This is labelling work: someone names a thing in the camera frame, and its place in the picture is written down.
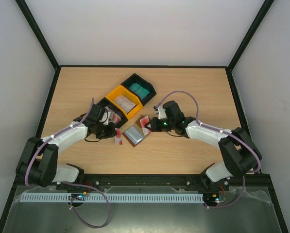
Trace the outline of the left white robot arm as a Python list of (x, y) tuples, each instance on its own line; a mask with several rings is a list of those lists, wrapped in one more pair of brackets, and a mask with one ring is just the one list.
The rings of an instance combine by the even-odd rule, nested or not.
[(115, 123), (110, 117), (109, 109), (91, 104), (87, 113), (60, 131), (43, 138), (29, 138), (16, 167), (16, 175), (24, 179), (26, 186), (46, 187), (51, 183), (75, 182), (81, 168), (58, 164), (60, 153), (92, 134), (98, 141), (116, 136)]

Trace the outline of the brown leather card holder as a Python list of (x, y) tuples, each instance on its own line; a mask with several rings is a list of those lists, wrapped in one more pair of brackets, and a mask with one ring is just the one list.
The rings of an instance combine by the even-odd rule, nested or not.
[(149, 123), (149, 121), (150, 118), (148, 116), (140, 116), (136, 122), (123, 133), (123, 136), (133, 147), (136, 147), (151, 133), (151, 130), (145, 127), (145, 124)]

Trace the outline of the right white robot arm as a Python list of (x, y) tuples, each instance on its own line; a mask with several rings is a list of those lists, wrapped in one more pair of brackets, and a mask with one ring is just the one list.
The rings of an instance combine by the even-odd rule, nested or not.
[(225, 130), (204, 124), (194, 117), (184, 116), (173, 100), (155, 110), (158, 116), (145, 124), (146, 129), (152, 132), (175, 131), (179, 137), (200, 140), (220, 150), (222, 161), (208, 166), (200, 174), (204, 189), (212, 190), (226, 178), (260, 171), (261, 153), (243, 128)]

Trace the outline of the red-white credit card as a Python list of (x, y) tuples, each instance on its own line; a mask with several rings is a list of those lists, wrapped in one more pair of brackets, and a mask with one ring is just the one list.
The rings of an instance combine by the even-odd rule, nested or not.
[(145, 125), (147, 123), (149, 123), (149, 121), (150, 120), (149, 120), (149, 117), (148, 116), (145, 116), (145, 117), (143, 117), (143, 118), (140, 119), (140, 124), (141, 124), (141, 128), (143, 130), (143, 134), (144, 135), (149, 135), (151, 133), (151, 131), (145, 127)]
[(118, 128), (115, 128), (115, 130), (117, 133), (114, 137), (115, 144), (122, 145), (122, 131), (121, 131), (121, 129), (118, 129)]

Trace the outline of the black bin with red cards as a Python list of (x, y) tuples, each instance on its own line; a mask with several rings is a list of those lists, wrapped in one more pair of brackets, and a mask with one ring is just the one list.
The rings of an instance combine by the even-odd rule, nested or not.
[(121, 109), (119, 109), (114, 103), (108, 100), (106, 97), (101, 99), (98, 103), (98, 106), (101, 106), (106, 109), (105, 116), (102, 119), (102, 122), (105, 121), (105, 118), (108, 116), (108, 120), (104, 123), (114, 123), (116, 128), (121, 128), (127, 121), (127, 117)]

